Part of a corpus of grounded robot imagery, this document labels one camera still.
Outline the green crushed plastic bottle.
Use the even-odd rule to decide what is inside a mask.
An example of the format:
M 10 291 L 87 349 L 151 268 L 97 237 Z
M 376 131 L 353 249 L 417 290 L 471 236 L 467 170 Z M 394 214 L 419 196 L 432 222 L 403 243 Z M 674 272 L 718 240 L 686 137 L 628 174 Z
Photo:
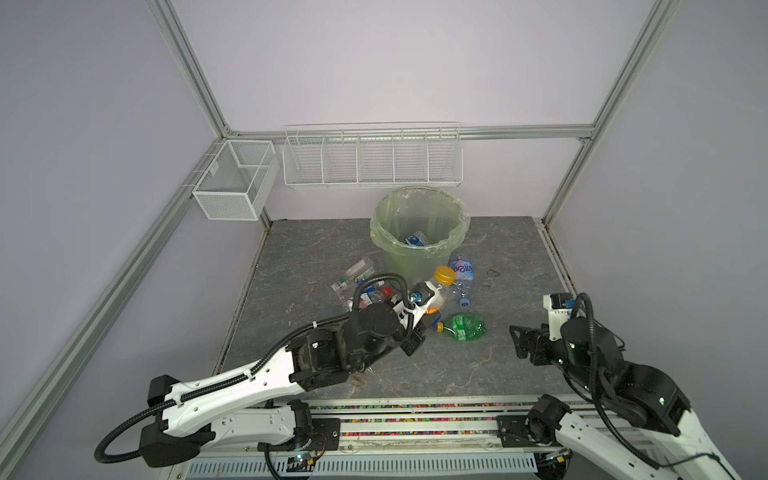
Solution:
M 458 313 L 437 321 L 436 331 L 459 342 L 474 341 L 486 334 L 485 319 L 476 313 Z

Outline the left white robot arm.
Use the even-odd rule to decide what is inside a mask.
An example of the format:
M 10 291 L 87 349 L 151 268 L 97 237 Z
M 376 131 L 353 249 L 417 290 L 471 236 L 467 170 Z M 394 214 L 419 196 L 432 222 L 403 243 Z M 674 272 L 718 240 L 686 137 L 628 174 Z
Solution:
M 141 458 L 161 468 L 237 435 L 268 445 L 311 441 L 312 417 L 297 395 L 342 384 L 396 349 L 412 355 L 423 341 L 417 326 L 438 304 L 436 280 L 409 287 L 399 274 L 385 278 L 398 285 L 401 299 L 395 305 L 373 303 L 299 327 L 260 359 L 212 377 L 154 378 L 147 409 L 109 432 L 97 444 L 95 460 Z

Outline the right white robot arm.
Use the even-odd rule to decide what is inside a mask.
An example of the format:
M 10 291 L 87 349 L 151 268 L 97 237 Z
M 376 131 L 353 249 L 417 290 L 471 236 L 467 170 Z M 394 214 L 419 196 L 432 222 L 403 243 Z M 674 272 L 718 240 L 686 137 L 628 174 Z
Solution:
M 503 447 L 548 448 L 534 456 L 540 479 L 563 478 L 574 455 L 616 479 L 737 478 L 677 383 L 626 360 L 623 341 L 596 320 L 588 294 L 549 294 L 543 305 L 548 321 L 540 328 L 510 327 L 516 355 L 557 367 L 604 428 L 544 394 L 527 413 L 498 417 Z

